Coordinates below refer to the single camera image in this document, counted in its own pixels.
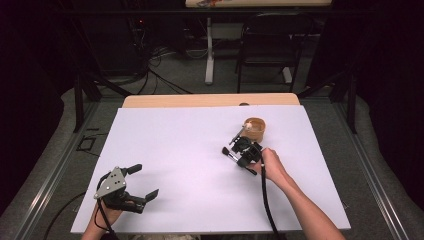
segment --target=chair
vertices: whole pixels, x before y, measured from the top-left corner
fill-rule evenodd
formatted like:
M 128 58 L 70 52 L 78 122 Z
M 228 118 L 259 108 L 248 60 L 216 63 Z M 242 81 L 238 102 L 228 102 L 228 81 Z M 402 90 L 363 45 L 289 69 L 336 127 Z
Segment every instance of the chair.
M 241 32 L 237 93 L 240 93 L 242 66 L 279 67 L 281 72 L 285 67 L 294 67 L 289 90 L 292 92 L 303 42 L 313 26 L 314 21 L 305 14 L 260 13 L 250 17 Z

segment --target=black curtain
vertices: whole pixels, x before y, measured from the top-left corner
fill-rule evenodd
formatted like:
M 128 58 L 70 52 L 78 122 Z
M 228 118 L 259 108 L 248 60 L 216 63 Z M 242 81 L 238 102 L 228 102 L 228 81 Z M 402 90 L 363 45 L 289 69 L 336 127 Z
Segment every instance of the black curtain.
M 424 210 L 424 7 L 393 5 L 385 31 L 358 74 L 380 152 L 411 199 Z
M 357 60 L 357 94 L 370 106 L 380 152 L 424 210 L 424 7 L 413 0 L 336 0 L 334 8 L 373 9 L 376 14 L 328 19 L 307 85 L 313 87 Z
M 2 214 L 44 151 L 74 74 L 42 1 L 0 3 Z

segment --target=human hand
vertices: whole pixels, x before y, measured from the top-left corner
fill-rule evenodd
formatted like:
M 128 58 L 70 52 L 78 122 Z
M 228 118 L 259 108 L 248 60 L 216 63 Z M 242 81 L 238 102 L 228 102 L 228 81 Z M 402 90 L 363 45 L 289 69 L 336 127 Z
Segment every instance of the human hand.
M 103 201 L 101 201 L 101 204 L 110 225 L 114 224 L 116 220 L 118 220 L 119 216 L 121 216 L 122 211 L 106 207 Z M 106 222 L 102 216 L 102 213 L 99 210 L 98 204 L 96 204 L 91 215 L 90 222 L 88 223 L 87 229 L 85 230 L 81 239 L 100 239 L 103 234 L 106 233 L 106 230 L 104 230 L 103 228 L 107 229 Z
M 274 183 L 280 182 L 281 178 L 288 176 L 286 169 L 281 163 L 280 157 L 275 150 L 264 148 L 262 150 L 262 158 L 265 163 L 266 177 Z M 261 162 L 251 163 L 247 166 L 261 174 Z

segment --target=forearm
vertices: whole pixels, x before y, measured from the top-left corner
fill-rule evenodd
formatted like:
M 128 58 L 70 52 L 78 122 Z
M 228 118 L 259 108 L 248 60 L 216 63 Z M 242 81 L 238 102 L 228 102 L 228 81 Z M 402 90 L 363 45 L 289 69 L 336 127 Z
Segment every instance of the forearm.
M 275 184 L 286 194 L 307 239 L 344 239 L 334 223 L 290 176 L 281 176 Z
M 105 233 L 105 230 L 98 228 L 97 226 L 89 225 L 82 235 L 81 240 L 97 240 L 102 238 Z

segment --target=table leg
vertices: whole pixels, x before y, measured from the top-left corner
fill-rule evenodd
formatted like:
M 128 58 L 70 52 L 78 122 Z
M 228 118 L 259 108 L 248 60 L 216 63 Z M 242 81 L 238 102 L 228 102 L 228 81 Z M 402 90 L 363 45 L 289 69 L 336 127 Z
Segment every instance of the table leg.
M 205 84 L 211 85 L 213 83 L 213 65 L 214 65 L 213 49 L 212 49 L 212 23 L 211 23 L 211 18 L 208 18 L 207 21 L 208 21 L 207 22 L 208 60 L 207 60 L 207 63 L 206 63 Z

